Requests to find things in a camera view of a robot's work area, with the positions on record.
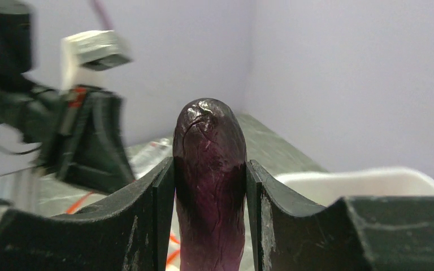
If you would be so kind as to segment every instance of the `wrinkled eggplant skin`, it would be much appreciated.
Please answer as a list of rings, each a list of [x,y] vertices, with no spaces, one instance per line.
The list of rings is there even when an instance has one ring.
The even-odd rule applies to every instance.
[[[174,132],[181,271],[238,271],[245,243],[247,150],[232,110],[198,99],[181,111]]]

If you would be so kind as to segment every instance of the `table surface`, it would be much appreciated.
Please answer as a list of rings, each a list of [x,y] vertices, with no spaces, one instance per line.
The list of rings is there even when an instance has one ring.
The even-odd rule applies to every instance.
[[[244,132],[249,160],[257,160],[271,175],[275,176],[290,172],[325,170],[308,156],[283,140],[276,133],[264,126],[249,115],[238,117]],[[129,147],[129,157],[132,157],[143,148],[145,144]],[[36,212],[43,216],[53,216],[65,212],[75,201],[87,194],[87,191],[74,188],[53,179],[52,176],[42,178],[38,190],[38,204]],[[91,195],[83,205],[92,204],[103,195]],[[246,222],[246,246],[240,270],[253,270],[252,247],[248,219]],[[174,209],[172,230],[179,237],[177,215]]]

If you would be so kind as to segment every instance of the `wall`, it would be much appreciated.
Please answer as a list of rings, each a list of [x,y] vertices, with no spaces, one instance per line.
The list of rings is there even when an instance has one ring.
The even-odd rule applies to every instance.
[[[36,70],[30,76],[60,87],[60,39],[99,29],[89,1],[24,0],[36,9]],[[115,29],[132,45],[134,62],[107,75],[126,98],[126,144],[167,135],[189,101],[214,97],[236,112],[244,102],[250,59],[251,0],[101,0]],[[16,151],[19,134],[0,127],[0,143]],[[0,154],[0,174],[26,167],[33,155]]]
[[[256,0],[249,112],[331,171],[434,178],[434,1]]]

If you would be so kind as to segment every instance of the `purple cable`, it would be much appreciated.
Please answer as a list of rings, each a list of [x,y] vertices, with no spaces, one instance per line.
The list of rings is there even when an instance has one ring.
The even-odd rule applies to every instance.
[[[90,0],[90,1],[92,3],[92,6],[94,7],[94,10],[96,11],[98,17],[102,22],[104,30],[112,30],[112,24],[109,20],[109,17],[107,16],[106,11],[102,7],[99,0]]]

